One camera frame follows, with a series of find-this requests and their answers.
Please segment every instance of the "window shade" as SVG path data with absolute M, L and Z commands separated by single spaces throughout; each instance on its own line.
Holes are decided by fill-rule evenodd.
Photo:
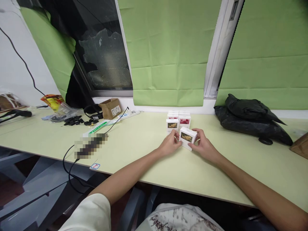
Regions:
M 118 0 L 135 105 L 202 106 L 221 1 Z
M 308 109 L 308 5 L 246 0 L 216 105 L 231 93 L 270 109 Z
M 65 99 L 72 70 L 76 42 L 55 29 L 44 12 L 21 7 L 21 14 L 44 58 L 57 88 Z

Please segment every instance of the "window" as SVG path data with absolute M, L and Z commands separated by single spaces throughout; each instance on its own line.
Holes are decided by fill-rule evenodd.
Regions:
M 55 0 L 76 40 L 75 59 L 93 97 L 132 97 L 133 84 L 117 0 Z M 217 96 L 244 0 L 222 0 L 207 63 L 204 97 Z
M 129 97 L 133 84 L 114 0 L 56 0 L 76 40 L 75 59 L 91 96 Z

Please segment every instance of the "black cable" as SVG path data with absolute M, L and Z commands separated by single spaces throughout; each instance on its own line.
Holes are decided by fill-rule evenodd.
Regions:
M 128 109 L 128 107 L 125 109 L 125 111 L 123 112 L 123 114 L 121 115 L 121 117 L 111 126 L 111 128 L 110 128 L 107 132 L 109 132 L 109 131 L 112 129 L 112 127 L 122 118 L 122 116 L 125 114 L 125 112 L 126 112 L 127 109 Z M 83 194 L 83 192 L 80 192 L 79 190 L 77 190 L 77 189 L 73 186 L 73 184 L 72 184 L 72 182 L 71 182 L 71 176 L 72 176 L 72 177 L 74 177 L 76 180 L 78 180 L 78 182 L 79 182 L 82 186 L 84 186 L 84 187 L 93 187 L 93 186 L 83 185 L 83 184 L 80 182 L 80 180 L 79 180 L 79 179 L 81 179 L 81 178 L 79 178 L 79 177 L 77 177 L 77 176 L 71 174 L 71 170 L 72 170 L 74 164 L 75 164 L 78 160 L 80 160 L 80 159 L 76 159 L 76 160 L 75 160 L 75 162 L 74 162 L 74 163 L 72 164 L 72 166 L 70 167 L 70 170 L 69 170 L 69 171 L 67 171 L 67 169 L 65 168 L 65 163 L 64 163 L 64 159 L 65 159 L 66 155 L 68 154 L 69 150 L 70 150 L 72 147 L 74 147 L 74 146 L 75 146 L 75 145 L 71 146 L 71 147 L 66 151 L 66 153 L 65 153 L 65 155 L 64 155 L 64 157 L 63 157 L 62 163 L 63 163 L 63 168 L 64 168 L 64 170 L 68 173 L 68 181 L 69 181 L 69 184 L 71 185 L 71 187 L 72 187 L 76 192 L 78 192 L 78 193 L 80 193 L 80 194 Z
M 20 59 L 24 62 L 25 66 L 26 66 L 26 68 L 27 68 L 27 70 L 28 70 L 28 72 L 29 72 L 29 74 L 30 74 L 30 76 L 31 76 L 31 78 L 32 78 L 34 88 L 35 88 L 36 90 L 38 90 L 40 93 L 42 93 L 43 95 L 45 95 L 43 92 L 41 92 L 39 89 L 36 88 L 36 86 L 35 86 L 35 80 L 34 80 L 32 74 L 31 74 L 31 72 L 30 72 L 30 70 L 29 70 L 29 68 L 28 68 L 27 63 L 24 61 L 24 59 L 20 56 L 20 54 L 19 54 L 19 53 L 17 52 L 17 50 L 15 49 L 15 46 L 14 46 L 12 40 L 10 39 L 10 37 L 1 29 L 1 27 L 0 27 L 0 30 L 1 30 L 2 33 L 4 33 L 4 35 L 9 39 L 9 41 L 10 41 L 11 44 L 12 44 L 12 47 L 13 47 L 14 51 L 15 51 L 16 54 L 20 57 Z
M 111 31 L 111 33 L 113 33 L 113 31 L 112 30 L 110 30 L 109 28 L 107 28 L 107 27 L 105 27 L 104 26 L 104 24 L 84 5 L 84 4 L 82 4 L 79 0 L 76 0 L 80 5 L 82 5 L 90 14 L 92 14 L 92 16 L 94 17 L 94 18 L 96 18 L 96 20 L 97 21 L 99 21 L 101 24 L 102 24 L 102 26 L 104 27 L 104 28 L 106 28 L 107 30 L 109 30 L 109 31 Z
M 75 164 L 78 160 L 79 160 L 79 159 L 76 159 L 76 160 L 75 160 L 75 162 L 72 164 L 72 166 L 71 166 L 71 168 L 70 168 L 70 171 L 68 172 L 68 182 L 70 183 L 71 187 L 72 187 L 76 192 L 78 192 L 78 193 L 80 193 L 80 194 L 83 194 L 83 192 L 80 192 L 79 190 L 77 190 L 77 189 L 73 186 L 73 184 L 72 184 L 72 182 L 71 182 L 71 170 L 72 170 L 74 164 Z
M 126 112 L 127 109 L 128 109 L 128 107 L 125 109 L 125 111 L 123 112 L 123 114 L 121 115 L 121 117 L 111 126 L 111 128 L 110 128 L 107 132 L 109 132 L 109 131 L 112 129 L 112 127 L 122 118 L 122 116 L 125 114 L 125 112 Z
M 63 157 L 63 160 L 62 160 L 63 168 L 64 168 L 64 170 L 67 172 L 67 174 L 69 174 L 69 175 L 71 175 L 73 178 L 75 178 L 82 186 L 84 186 L 84 187 L 92 187 L 92 188 L 95 188 L 95 187 L 92 186 L 92 185 L 84 185 L 83 183 L 81 183 L 80 180 L 82 180 L 82 181 L 84 181 L 84 182 L 85 182 L 85 180 L 83 180 L 83 179 L 81 179 L 81 178 L 79 178 L 79 177 L 77 177 L 77 176 L 75 176 L 75 175 L 73 175 L 73 174 L 70 174 L 69 171 L 67 171 L 67 169 L 66 169 L 66 167 L 65 167 L 65 162 L 64 162 L 64 160 L 65 160 L 65 157 L 66 157 L 67 153 L 69 152 L 69 150 L 70 150 L 72 147 L 74 147 L 74 146 L 75 146 L 75 145 L 71 146 L 71 147 L 67 150 L 67 152 L 65 153 L 65 155 L 64 155 L 64 157 Z

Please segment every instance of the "white box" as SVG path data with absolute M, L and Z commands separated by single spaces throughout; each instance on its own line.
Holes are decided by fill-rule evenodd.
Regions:
M 168 111 L 168 114 L 179 114 L 179 111 L 175 110 L 175 111 Z
M 195 143 L 197 137 L 197 132 L 190 130 L 188 128 L 182 127 L 180 130 L 180 139 L 182 141 L 182 146 L 187 148 L 189 151 L 192 150 L 191 147 L 188 146 L 188 143 Z
M 167 122 L 167 134 L 169 135 L 174 129 L 177 132 L 179 131 L 179 120 L 178 119 L 166 119 Z
M 179 114 L 168 114 L 167 119 L 179 119 Z
M 189 128 L 191 120 L 192 120 L 192 118 L 188 115 L 185 115 L 185 116 L 180 115 L 179 116 L 179 122 L 180 122 L 179 129 L 181 129 L 181 127 Z
M 180 112 L 179 112 L 179 115 L 188 116 L 188 115 L 190 115 L 190 113 L 189 113 L 189 112 L 186 112 L 186 111 L 180 111 Z

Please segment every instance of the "white t-shirt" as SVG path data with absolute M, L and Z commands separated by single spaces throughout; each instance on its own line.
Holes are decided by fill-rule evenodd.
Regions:
M 110 203 L 102 194 L 85 198 L 59 231 L 110 231 Z M 136 229 L 224 231 L 212 218 L 192 205 L 160 204 Z

